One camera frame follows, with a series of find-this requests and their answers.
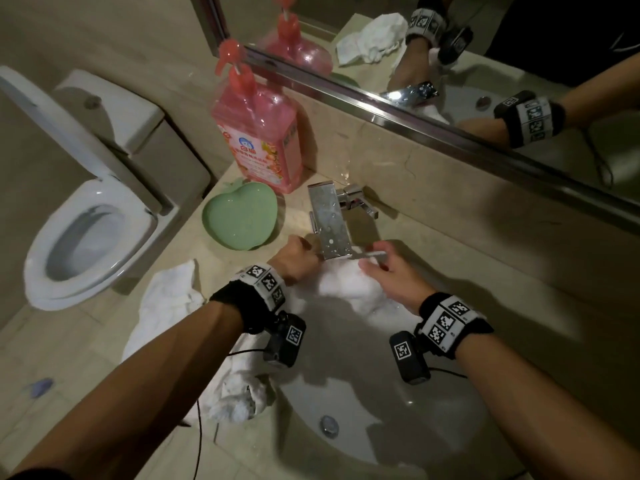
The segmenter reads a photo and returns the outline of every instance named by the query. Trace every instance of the purple object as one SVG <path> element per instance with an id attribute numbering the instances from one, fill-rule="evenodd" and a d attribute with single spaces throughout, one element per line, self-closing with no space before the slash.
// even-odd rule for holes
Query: purple object
<path id="1" fill-rule="evenodd" d="M 45 395 L 47 391 L 51 389 L 52 386 L 53 386 L 53 379 L 49 377 L 40 379 L 39 381 L 31 384 L 30 386 L 31 391 L 29 394 L 31 395 L 32 399 L 37 399 L 41 395 Z"/>

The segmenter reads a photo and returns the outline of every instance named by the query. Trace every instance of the metal trim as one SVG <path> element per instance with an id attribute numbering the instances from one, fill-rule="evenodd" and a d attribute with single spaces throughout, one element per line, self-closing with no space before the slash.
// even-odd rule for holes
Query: metal trim
<path id="1" fill-rule="evenodd" d="M 220 1 L 191 1 L 211 51 L 217 56 L 218 45 L 229 36 Z M 254 47 L 246 46 L 246 50 L 247 62 L 253 71 L 270 82 L 640 235 L 640 203 L 577 182 L 560 170 L 519 153 L 493 147 L 455 127 L 424 120 L 373 93 L 343 86 Z"/>

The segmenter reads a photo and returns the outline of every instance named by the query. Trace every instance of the chrome faucet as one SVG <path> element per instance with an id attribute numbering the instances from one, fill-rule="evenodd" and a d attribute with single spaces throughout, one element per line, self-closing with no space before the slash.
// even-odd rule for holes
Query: chrome faucet
<path id="1" fill-rule="evenodd" d="M 370 217 L 377 219 L 378 210 L 365 198 L 359 185 L 336 189 L 333 182 L 308 186 L 311 208 L 309 217 L 314 233 L 318 234 L 324 259 L 354 254 L 342 209 L 362 207 Z"/>

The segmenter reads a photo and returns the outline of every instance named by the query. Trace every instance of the pink soap bottle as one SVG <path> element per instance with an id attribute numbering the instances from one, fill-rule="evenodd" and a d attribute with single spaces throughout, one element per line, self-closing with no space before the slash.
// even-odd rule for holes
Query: pink soap bottle
<path id="1" fill-rule="evenodd" d="M 297 112 L 288 97 L 256 82 L 244 56 L 236 40 L 220 44 L 216 74 L 232 67 L 211 113 L 242 174 L 288 194 L 302 176 Z"/>
<path id="2" fill-rule="evenodd" d="M 325 76 L 331 74 L 331 54 L 324 47 L 302 37 L 298 16 L 289 11 L 296 0 L 276 1 L 282 6 L 278 28 L 258 42 L 258 47 L 305 69 Z"/>

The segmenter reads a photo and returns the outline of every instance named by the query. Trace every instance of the hand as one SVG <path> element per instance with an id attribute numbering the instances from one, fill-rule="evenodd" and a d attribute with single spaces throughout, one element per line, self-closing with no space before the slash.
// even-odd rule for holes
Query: hand
<path id="1" fill-rule="evenodd" d="M 456 126 L 500 148 L 511 147 L 507 125 L 501 119 L 471 118 L 460 121 Z"/>
<path id="2" fill-rule="evenodd" d="M 387 261 L 378 266 L 368 259 L 361 259 L 361 270 L 380 283 L 387 296 L 404 305 L 412 314 L 418 315 L 420 305 L 436 290 L 422 279 L 420 274 L 400 256 L 388 241 L 373 243 L 374 251 L 385 251 Z"/>
<path id="3" fill-rule="evenodd" d="M 322 259 L 311 250 L 311 243 L 299 235 L 290 235 L 284 247 L 268 261 L 288 285 L 318 271 L 320 263 Z"/>
<path id="4" fill-rule="evenodd" d="M 409 45 L 389 79 L 388 91 L 407 88 L 429 80 L 429 42 L 423 37 L 416 37 Z"/>

